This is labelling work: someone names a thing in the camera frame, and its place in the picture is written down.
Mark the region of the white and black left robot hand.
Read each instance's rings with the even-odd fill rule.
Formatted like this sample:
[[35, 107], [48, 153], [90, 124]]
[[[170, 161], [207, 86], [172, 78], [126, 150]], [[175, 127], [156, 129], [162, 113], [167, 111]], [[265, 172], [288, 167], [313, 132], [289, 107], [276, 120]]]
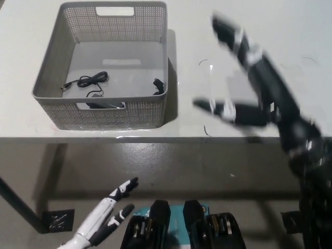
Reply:
[[116, 203], [127, 197], [138, 186], [138, 178], [127, 180], [115, 188], [108, 196], [88, 214], [78, 228], [75, 237], [79, 238], [76, 248], [89, 248], [97, 246], [113, 233], [120, 224], [134, 210], [134, 205], [129, 204], [116, 215], [110, 217]]

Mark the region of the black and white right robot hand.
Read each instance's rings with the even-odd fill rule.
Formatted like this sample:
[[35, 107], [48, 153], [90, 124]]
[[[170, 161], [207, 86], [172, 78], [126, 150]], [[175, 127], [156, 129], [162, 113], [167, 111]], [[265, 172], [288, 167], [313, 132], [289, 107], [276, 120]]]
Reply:
[[319, 156], [327, 143], [314, 122], [301, 115], [286, 82], [260, 45], [243, 28], [214, 14], [212, 29], [220, 44], [237, 59], [258, 98], [257, 105], [196, 98], [193, 105], [240, 127], [276, 125], [282, 149], [290, 158]]

